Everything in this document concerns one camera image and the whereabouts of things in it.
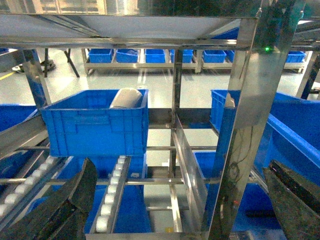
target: metal pole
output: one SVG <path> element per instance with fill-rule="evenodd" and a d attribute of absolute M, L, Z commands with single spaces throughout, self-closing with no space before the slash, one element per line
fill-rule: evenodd
<path fill-rule="evenodd" d="M 221 169 L 210 240 L 229 239 L 305 1 L 263 4 L 257 19 L 242 19 L 240 24 L 228 86 L 230 96 L 225 104 L 228 108 L 233 103 L 236 114 Z M 224 124 L 221 129 L 230 125 Z"/>
<path fill-rule="evenodd" d="M 51 104 L 48 87 L 41 69 L 37 51 L 24 50 L 25 62 L 23 69 L 33 95 L 37 109 Z"/>
<path fill-rule="evenodd" d="M 180 108 L 180 96 L 181 96 L 181 77 L 182 77 L 182 61 L 183 50 L 175 50 L 174 53 L 174 67 L 173 67 L 173 85 L 172 85 L 172 108 L 171 108 L 171 139 L 170 146 L 174 146 L 173 139 L 174 125 L 176 122 L 176 112 Z M 169 162 L 169 177 L 174 177 L 176 173 L 176 159 L 177 151 L 175 149 L 170 151 Z"/>

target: gray floor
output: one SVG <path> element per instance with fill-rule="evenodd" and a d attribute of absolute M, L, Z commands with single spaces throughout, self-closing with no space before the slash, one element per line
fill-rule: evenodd
<path fill-rule="evenodd" d="M 84 71 L 81 51 L 73 49 L 71 58 L 79 71 L 76 78 L 64 53 L 60 50 L 50 50 L 50 58 L 54 60 L 56 69 L 48 73 L 46 83 L 52 102 L 88 89 L 119 89 L 123 87 L 149 89 L 148 104 L 150 108 L 170 108 L 172 104 L 172 74 L 168 70 L 108 70 L 95 71 L 87 77 Z M 211 89 L 226 89 L 230 71 L 216 72 L 204 70 L 194 74 L 191 70 L 183 72 L 181 87 L 181 107 L 210 108 Z M 295 96 L 303 74 L 284 71 L 278 91 Z M 28 82 L 23 73 L 15 73 L 0 80 L 0 104 L 34 104 Z M 217 136 L 209 129 L 186 129 L 191 146 L 215 146 Z M 169 130 L 150 130 L 148 146 L 168 146 L 170 144 Z M 169 152 L 148 151 L 148 166 L 165 166 L 168 164 Z M 179 203 L 187 205 L 183 186 L 177 187 Z M 170 206 L 168 186 L 145 186 L 145 202 L 147 206 Z M 171 211 L 150 212 L 155 232 L 164 232 L 165 228 L 173 227 Z"/>

